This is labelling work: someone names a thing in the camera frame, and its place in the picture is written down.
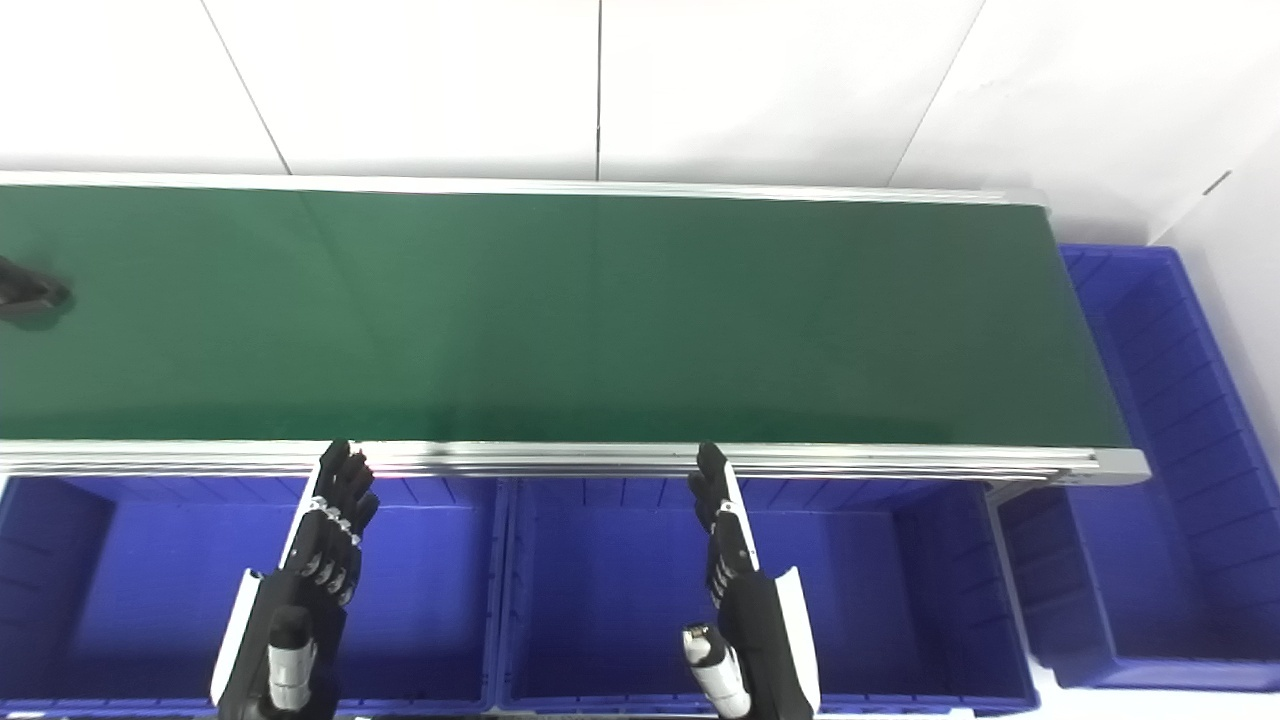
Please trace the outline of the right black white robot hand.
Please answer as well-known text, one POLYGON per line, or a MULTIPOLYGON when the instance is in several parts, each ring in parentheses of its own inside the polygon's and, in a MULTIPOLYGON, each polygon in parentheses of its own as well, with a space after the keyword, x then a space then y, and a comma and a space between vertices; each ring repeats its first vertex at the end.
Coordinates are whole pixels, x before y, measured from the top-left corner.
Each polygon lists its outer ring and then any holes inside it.
POLYGON ((714 443, 687 478, 707 533, 704 583, 714 623, 682 628, 684 657, 721 719, 813 719, 820 707, 817 650, 797 568, 762 570, 741 488, 714 443))

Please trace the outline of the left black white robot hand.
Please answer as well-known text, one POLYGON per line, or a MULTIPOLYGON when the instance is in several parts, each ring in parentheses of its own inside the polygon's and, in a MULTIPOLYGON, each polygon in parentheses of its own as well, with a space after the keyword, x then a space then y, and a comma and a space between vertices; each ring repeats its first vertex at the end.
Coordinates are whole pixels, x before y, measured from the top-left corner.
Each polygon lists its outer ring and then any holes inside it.
POLYGON ((380 500, 347 439, 320 455, 271 571, 244 571, 218 653, 219 719, 334 719, 337 655, 358 589, 364 537, 380 500))

